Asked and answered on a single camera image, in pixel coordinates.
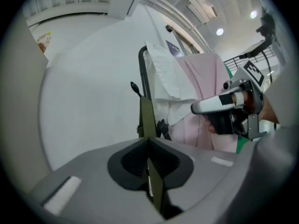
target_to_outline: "finger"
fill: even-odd
[[[209,126],[208,127],[208,131],[210,131],[211,133],[216,133],[214,126]]]
[[[211,122],[206,119],[205,122],[204,122],[204,126],[209,127],[210,125],[211,125]]]

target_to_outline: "white cloth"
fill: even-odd
[[[191,113],[191,104],[198,100],[197,93],[189,78],[165,48],[145,42],[149,59],[145,59],[155,118],[162,118],[170,126],[175,125]]]

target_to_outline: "black cable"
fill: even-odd
[[[265,57],[266,62],[268,64],[268,69],[269,69],[269,73],[270,73],[270,83],[272,83],[272,73],[271,73],[270,63],[269,63],[268,58],[267,58],[266,54],[264,53],[264,51],[262,51],[262,54]]]

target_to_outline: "poster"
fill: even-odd
[[[166,40],[166,43],[168,45],[169,51],[170,53],[174,56],[174,57],[178,57],[178,56],[182,56],[181,52],[179,51],[179,48],[175,45],[173,45],[171,42],[169,42],[168,40]]]

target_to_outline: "green cloth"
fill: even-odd
[[[228,72],[229,79],[231,79],[233,77],[233,74],[230,72],[229,68],[226,65],[224,65],[224,66],[225,66],[225,68],[226,68],[226,70]],[[245,143],[247,143],[247,141],[248,141],[248,139],[246,139],[246,138],[243,138],[243,137],[240,137],[240,136],[238,137],[237,150],[236,150],[237,154],[240,153],[243,145]]]

